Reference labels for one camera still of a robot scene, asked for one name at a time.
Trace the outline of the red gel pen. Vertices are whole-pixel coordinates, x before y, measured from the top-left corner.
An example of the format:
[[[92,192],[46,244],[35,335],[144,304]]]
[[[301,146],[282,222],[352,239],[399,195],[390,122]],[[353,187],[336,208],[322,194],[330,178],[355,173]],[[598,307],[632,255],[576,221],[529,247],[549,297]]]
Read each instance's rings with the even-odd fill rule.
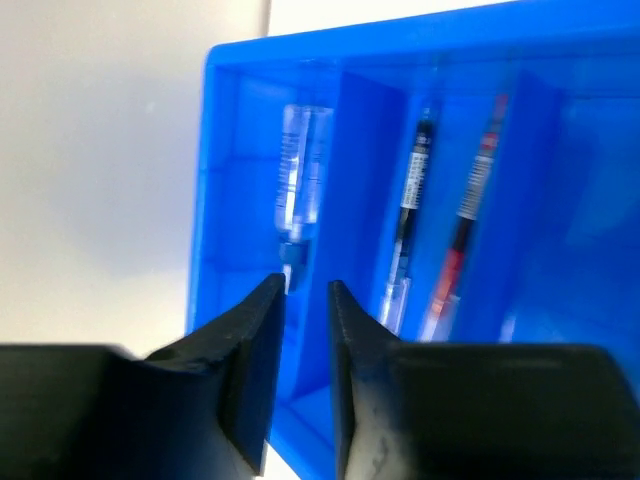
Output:
[[[456,291],[464,268],[471,234],[495,160],[508,103],[508,93],[500,93],[496,96],[487,127],[471,164],[465,190],[456,210],[455,229],[451,242],[423,316],[418,337],[421,342],[442,342],[449,337],[453,311],[458,302]]]

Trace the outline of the blue gel pen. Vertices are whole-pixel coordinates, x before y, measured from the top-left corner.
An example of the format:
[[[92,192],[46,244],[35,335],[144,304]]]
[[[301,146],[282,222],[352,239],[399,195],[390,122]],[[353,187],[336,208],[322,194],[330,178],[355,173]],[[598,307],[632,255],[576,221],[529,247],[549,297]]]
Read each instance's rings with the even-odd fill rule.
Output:
[[[440,100],[423,103],[404,174],[393,252],[378,315],[379,323],[395,335],[401,330],[407,305],[410,254],[440,110]]]

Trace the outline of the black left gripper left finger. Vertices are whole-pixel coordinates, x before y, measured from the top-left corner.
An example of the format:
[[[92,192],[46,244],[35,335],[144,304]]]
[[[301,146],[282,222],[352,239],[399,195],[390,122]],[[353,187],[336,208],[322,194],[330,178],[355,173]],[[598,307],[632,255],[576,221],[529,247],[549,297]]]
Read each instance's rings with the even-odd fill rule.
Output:
[[[284,278],[143,359],[100,344],[1,348],[5,479],[253,479],[264,470]]]

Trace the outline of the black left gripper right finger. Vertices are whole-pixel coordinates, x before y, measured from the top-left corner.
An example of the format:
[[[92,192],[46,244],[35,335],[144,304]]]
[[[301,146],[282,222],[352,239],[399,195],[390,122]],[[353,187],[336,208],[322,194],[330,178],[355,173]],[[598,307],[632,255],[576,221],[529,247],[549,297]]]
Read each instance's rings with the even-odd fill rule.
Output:
[[[580,344],[404,341],[328,286],[340,479],[635,479],[639,404]]]

